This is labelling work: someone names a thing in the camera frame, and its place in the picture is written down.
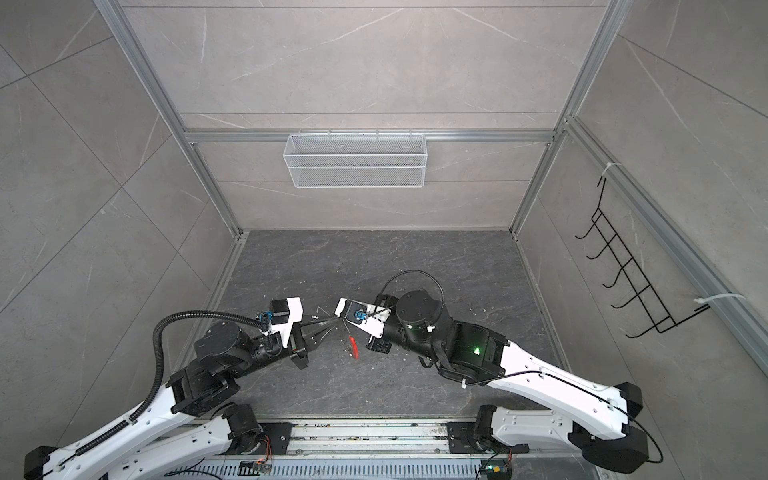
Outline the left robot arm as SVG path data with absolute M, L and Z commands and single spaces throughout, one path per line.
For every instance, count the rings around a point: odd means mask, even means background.
M 162 336 L 178 321 L 210 318 L 194 344 L 195 358 L 164 374 Z M 307 366 L 337 322 L 313 320 L 304 329 L 300 312 L 252 319 L 192 310 L 161 320 L 152 336 L 155 377 L 146 398 L 132 411 L 65 447 L 40 446 L 24 461 L 26 479 L 152 479 L 193 460 L 258 449 L 264 439 L 253 408 L 231 402 L 238 379 L 283 359 Z

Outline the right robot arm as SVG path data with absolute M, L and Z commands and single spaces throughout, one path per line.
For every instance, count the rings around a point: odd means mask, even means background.
M 386 353 L 397 345 L 463 387 L 489 387 L 544 406 L 531 415 L 481 407 L 470 434 L 479 450 L 565 448 L 623 474 L 650 460 L 648 434 L 635 421 L 642 391 L 631 382 L 602 385 L 562 370 L 498 332 L 453 319 L 443 301 L 424 290 L 400 298 L 381 294 L 373 304 L 352 302 L 345 316 L 369 334 L 371 350 Z

